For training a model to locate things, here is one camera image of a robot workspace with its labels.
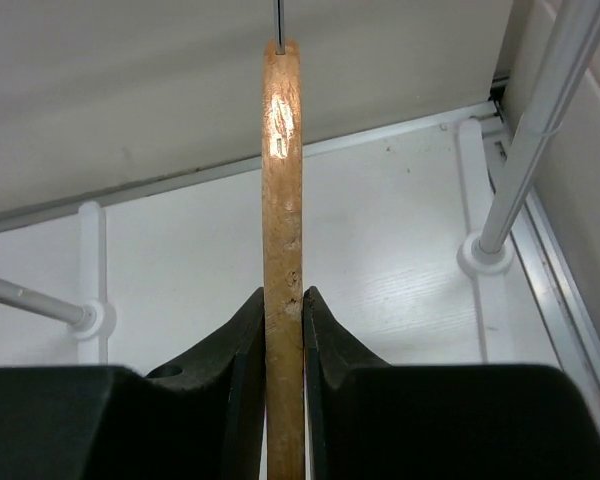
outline silver pole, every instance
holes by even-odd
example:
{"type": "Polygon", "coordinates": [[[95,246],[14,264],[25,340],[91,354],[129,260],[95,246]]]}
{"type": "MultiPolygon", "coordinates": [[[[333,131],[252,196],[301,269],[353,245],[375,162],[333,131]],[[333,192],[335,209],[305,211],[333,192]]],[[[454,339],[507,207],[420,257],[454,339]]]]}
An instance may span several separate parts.
{"type": "Polygon", "coordinates": [[[58,300],[44,293],[39,293],[15,283],[7,282],[0,278],[0,303],[15,307],[27,312],[37,313],[45,317],[54,318],[69,325],[76,325],[84,318],[93,316],[88,308],[73,305],[72,303],[58,300]]]}
{"type": "Polygon", "coordinates": [[[275,26],[276,54],[284,55],[284,0],[273,0],[273,24],[275,26]]]}
{"type": "Polygon", "coordinates": [[[502,249],[544,147],[560,128],[599,43],[600,0],[563,0],[480,237],[480,250],[485,254],[495,255],[502,249]]]}

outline white mounting bracket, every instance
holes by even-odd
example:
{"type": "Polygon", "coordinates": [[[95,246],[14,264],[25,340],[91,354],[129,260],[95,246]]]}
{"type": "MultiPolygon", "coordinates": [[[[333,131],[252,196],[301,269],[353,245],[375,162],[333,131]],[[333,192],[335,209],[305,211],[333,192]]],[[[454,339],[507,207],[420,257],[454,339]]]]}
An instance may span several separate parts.
{"type": "Polygon", "coordinates": [[[479,245],[493,193],[478,120],[469,119],[460,124],[458,148],[469,235],[458,249],[457,260],[473,282],[482,359],[485,363],[515,362],[517,356],[504,277],[513,262],[513,244],[508,238],[502,250],[491,256],[479,245]]]}
{"type": "Polygon", "coordinates": [[[116,312],[107,303],[107,232],[102,207],[96,202],[80,206],[80,297],[94,315],[70,327],[78,341],[78,364],[106,364],[108,339],[116,312]]]}

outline metal edge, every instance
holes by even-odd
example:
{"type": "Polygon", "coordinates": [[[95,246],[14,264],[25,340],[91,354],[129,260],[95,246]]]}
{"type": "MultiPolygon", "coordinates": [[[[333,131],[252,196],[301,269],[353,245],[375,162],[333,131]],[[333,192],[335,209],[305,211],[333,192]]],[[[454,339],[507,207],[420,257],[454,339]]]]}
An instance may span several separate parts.
{"type": "MultiPolygon", "coordinates": [[[[484,138],[496,187],[510,140],[507,125],[484,138]]],[[[578,386],[600,432],[600,340],[534,189],[512,237],[558,361],[578,386]]]]}
{"type": "MultiPolygon", "coordinates": [[[[312,143],[304,147],[304,157],[309,158],[314,155],[320,155],[373,140],[432,127],[441,123],[456,122],[469,117],[484,119],[493,117],[496,114],[497,110],[492,102],[483,102],[449,112],[429,115],[427,117],[408,120],[394,125],[374,128],[351,135],[345,135],[343,137],[312,143]]],[[[80,205],[87,201],[96,201],[100,206],[106,207],[258,170],[260,168],[260,163],[260,156],[255,156],[204,170],[195,170],[167,177],[149,179],[97,192],[89,192],[29,207],[0,212],[0,233],[73,215],[77,213],[80,205]]]]}

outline wooden dowel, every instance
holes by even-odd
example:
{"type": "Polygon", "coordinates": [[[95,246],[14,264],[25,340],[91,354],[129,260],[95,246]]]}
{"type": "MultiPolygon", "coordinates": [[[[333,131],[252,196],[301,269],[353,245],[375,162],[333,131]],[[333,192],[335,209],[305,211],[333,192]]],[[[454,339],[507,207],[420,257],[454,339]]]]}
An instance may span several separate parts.
{"type": "Polygon", "coordinates": [[[302,114],[298,46],[264,55],[262,235],[267,476],[304,479],[302,114]]]}

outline metal pole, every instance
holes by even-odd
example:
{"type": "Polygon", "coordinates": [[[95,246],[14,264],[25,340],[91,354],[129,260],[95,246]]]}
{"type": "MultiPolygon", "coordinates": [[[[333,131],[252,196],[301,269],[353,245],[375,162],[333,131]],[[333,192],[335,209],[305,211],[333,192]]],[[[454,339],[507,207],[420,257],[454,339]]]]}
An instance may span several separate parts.
{"type": "Polygon", "coordinates": [[[542,151],[560,128],[599,43],[600,0],[563,0],[480,237],[480,250],[485,254],[498,254],[502,249],[531,188],[542,151]]]}
{"type": "Polygon", "coordinates": [[[15,307],[27,312],[37,313],[45,317],[54,318],[69,325],[77,325],[86,317],[94,313],[85,307],[58,300],[44,293],[39,293],[15,283],[7,282],[0,278],[0,303],[15,307]]]}
{"type": "Polygon", "coordinates": [[[276,42],[276,55],[284,55],[284,0],[273,0],[273,25],[276,42]]]}

